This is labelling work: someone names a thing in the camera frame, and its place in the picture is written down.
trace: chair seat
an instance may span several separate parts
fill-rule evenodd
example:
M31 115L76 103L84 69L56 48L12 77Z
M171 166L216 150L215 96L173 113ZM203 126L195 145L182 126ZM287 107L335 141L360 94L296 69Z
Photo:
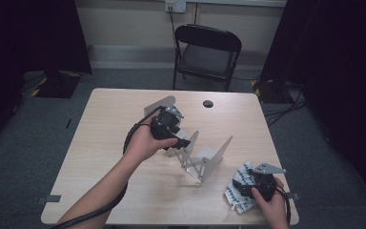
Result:
M227 78L233 58L232 52L188 45L177 63L178 71Z

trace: wall socket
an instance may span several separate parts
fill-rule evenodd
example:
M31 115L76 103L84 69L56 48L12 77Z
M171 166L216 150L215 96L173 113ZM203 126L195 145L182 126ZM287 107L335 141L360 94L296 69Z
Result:
M186 12L185 1L165 1L165 11L169 12L169 8L172 8L173 12Z

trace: light wood tabletop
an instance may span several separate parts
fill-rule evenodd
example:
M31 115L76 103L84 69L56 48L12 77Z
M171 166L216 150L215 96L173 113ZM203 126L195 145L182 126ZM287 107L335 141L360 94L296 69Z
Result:
M216 151L233 135L223 159L203 184L180 168L176 157L157 152L129 181L123 200L107 224L124 225L255 225L266 224L258 207L239 215L225 198L236 170L249 161L281 168L264 115L254 94L157 90L96 89L91 93L71 146L53 185L42 221L56 223L122 157L125 137L144 117L144 108L173 95L184 114L180 127L190 137L199 131L194 155L204 146ZM203 106L213 102L212 108ZM289 187L284 175L275 175ZM291 224L298 213L291 202Z

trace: forearm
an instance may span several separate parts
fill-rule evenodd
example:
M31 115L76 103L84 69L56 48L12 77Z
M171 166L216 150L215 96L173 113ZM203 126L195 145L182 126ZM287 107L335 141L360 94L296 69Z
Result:
M88 193L74 203L58 223L86 215L115 200L139 164L140 161L135 158L123 156ZM110 211L99 217L78 223L75 228L103 227L109 214Z

